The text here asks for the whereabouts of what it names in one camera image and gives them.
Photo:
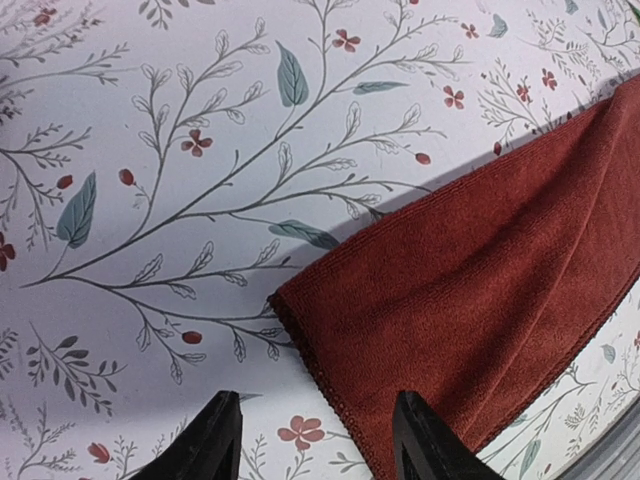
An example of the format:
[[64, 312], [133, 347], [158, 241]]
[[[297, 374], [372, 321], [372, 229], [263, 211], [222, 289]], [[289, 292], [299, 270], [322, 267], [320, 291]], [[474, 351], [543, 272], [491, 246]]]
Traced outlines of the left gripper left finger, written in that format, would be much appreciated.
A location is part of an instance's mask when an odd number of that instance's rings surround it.
[[134, 480], [236, 480], [242, 426], [239, 394], [219, 391]]

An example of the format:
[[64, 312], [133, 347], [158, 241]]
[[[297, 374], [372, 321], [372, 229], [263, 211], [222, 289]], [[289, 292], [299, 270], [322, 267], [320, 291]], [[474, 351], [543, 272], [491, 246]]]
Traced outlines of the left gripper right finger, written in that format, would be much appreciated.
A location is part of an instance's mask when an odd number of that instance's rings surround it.
[[415, 391], [401, 391], [393, 418], [398, 479], [500, 480]]

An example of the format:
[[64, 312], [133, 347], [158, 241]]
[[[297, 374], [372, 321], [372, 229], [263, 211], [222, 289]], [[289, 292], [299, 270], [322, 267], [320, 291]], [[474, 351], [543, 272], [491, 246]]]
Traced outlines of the brown towel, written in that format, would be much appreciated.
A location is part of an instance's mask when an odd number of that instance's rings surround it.
[[639, 82], [354, 235], [271, 304], [364, 451], [398, 392], [470, 447], [515, 418], [639, 275]]

